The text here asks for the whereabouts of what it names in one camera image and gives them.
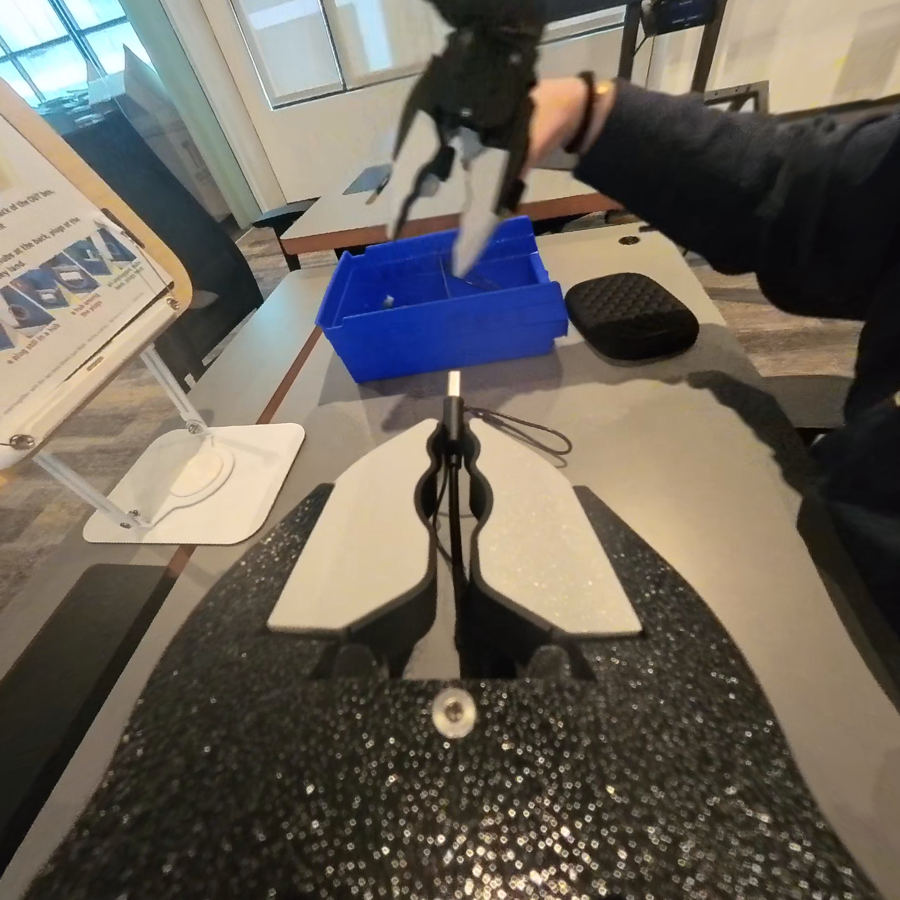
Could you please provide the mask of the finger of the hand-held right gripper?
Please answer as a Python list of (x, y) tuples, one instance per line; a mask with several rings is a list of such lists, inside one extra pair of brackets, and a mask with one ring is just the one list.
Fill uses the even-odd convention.
[(456, 146), (425, 111), (414, 113), (392, 162), (389, 241), (398, 240), (415, 203), (432, 197), (452, 174)]
[(456, 141), (465, 173), (465, 199), (453, 246), (452, 267), (457, 278), (466, 277), (501, 222), (501, 196), (510, 152), (487, 148), (476, 133), (459, 133)]

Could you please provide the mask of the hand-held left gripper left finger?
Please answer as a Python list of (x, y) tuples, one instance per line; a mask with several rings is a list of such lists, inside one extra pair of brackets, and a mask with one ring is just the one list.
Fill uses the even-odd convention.
[(350, 636), (431, 586), (442, 432), (439, 420), (423, 420), (337, 478), (267, 620), (271, 631)]

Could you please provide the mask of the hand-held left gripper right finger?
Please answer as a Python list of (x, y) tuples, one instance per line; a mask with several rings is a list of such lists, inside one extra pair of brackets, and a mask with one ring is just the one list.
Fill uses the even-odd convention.
[(640, 620), (575, 489), (525, 444), (471, 420), (470, 572), (496, 606), (548, 636), (637, 636)]

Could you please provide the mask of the blue plastic bin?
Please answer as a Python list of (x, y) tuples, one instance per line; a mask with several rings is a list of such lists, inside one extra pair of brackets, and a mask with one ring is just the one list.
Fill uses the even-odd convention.
[[(560, 285), (527, 217), (494, 233), (474, 269), (451, 269), (456, 231), (343, 253), (316, 323), (356, 383), (550, 353), (567, 335)], [(383, 309), (386, 295), (395, 298)]]

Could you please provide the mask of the person's right forearm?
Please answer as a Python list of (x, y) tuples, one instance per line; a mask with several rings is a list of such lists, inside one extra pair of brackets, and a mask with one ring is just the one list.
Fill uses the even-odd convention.
[(898, 342), (897, 107), (783, 121), (619, 83), (575, 174), (776, 308)]

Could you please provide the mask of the person's right hand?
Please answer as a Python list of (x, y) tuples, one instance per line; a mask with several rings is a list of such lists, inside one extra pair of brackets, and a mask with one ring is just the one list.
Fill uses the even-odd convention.
[(564, 152), (563, 145), (579, 117), (580, 96), (575, 76), (545, 78), (536, 83), (530, 94), (533, 112), (525, 172), (543, 166)]

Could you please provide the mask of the black wristband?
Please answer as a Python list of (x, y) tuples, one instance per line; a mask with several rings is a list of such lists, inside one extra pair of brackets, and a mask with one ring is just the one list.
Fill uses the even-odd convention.
[(616, 79), (598, 80), (589, 70), (579, 72), (576, 80), (581, 94), (579, 117), (568, 142), (563, 145), (565, 152), (570, 155), (583, 154), (590, 145), (589, 140), (599, 135), (602, 122), (612, 107), (617, 88)]

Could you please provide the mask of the large paned window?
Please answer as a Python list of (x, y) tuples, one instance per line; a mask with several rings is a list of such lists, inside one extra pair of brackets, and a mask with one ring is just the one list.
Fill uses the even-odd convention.
[(449, 27), (418, 1), (236, 1), (266, 100), (281, 109), (421, 72)]

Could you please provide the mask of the black textured case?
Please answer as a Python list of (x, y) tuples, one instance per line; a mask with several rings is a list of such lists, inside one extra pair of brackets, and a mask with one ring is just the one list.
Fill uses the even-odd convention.
[(570, 287), (564, 304), (571, 325), (601, 357), (644, 364), (690, 351), (700, 323), (691, 309), (649, 276), (618, 273)]

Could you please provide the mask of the black office chair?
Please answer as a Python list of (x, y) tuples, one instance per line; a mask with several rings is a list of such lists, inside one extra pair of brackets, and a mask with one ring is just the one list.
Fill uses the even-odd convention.
[(299, 263), (278, 248), (244, 255), (122, 112), (107, 113), (62, 136), (186, 268), (192, 304), (157, 338), (155, 349), (187, 389), (188, 378), (203, 376), (203, 361), (214, 347)]

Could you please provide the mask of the instruction sign stand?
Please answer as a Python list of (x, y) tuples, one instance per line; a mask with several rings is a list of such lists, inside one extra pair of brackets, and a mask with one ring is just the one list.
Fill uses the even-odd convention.
[[(93, 507), (89, 543), (248, 540), (303, 427), (206, 423), (154, 347), (191, 302), (183, 264), (6, 82), (1, 117), (2, 470), (29, 458)], [(184, 425), (155, 439), (107, 496), (46, 445), (136, 357)]]

